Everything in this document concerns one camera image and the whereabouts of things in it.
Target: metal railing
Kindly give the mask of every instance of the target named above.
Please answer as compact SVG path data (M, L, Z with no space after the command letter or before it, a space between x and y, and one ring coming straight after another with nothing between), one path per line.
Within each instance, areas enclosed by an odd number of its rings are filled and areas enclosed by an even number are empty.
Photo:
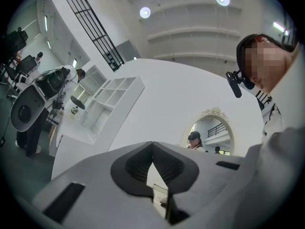
M272 101L272 97L261 90L255 96L261 110L265 109L266 105Z
M75 16L113 71L124 61L87 0L67 0Z
M217 126L213 127L212 129L208 130L208 138L226 130L227 128L225 127L225 125L223 123L220 123Z

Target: gray floor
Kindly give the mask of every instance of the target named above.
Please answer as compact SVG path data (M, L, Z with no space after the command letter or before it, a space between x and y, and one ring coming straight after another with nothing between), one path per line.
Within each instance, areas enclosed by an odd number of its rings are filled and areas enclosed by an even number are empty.
M3 136L12 103L5 97L8 87L0 85L0 138ZM41 153L26 157L25 151L15 146L16 130L11 123L5 134L6 142L0 148L0 165L14 194L31 202L35 194L51 180L54 158L48 155L48 132L39 139Z

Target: white mirror frame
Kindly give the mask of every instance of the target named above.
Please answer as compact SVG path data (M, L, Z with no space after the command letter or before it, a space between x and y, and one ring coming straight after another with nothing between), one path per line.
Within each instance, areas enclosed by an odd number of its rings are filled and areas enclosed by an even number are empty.
M234 150L235 150L235 137L234 137L234 131L232 129L232 126L229 123L228 117L225 115L225 113L221 112L219 107L214 107L212 109L207 109L203 112L201 112L196 118L194 118L190 124L188 125L187 129L185 130L182 139L177 146L180 147L186 147L187 146L187 138L190 134L191 128L194 126L195 123L197 123L199 120L202 120L204 118L215 118L219 121L221 121L225 127L228 130L228 133L230 135L231 139L231 152L230 155L234 155Z

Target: shoe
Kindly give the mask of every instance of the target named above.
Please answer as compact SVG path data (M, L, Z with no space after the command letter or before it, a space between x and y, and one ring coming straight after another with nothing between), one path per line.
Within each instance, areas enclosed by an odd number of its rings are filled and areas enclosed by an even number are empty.
M41 152L41 147L39 145L37 145L37 149L36 149L36 154L39 154Z

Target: ear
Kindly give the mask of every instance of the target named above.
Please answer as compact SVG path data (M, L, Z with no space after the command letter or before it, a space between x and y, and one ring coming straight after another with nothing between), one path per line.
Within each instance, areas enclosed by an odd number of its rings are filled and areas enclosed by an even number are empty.
M254 40L256 42L269 42L267 38L263 37L263 36L257 36L254 38Z

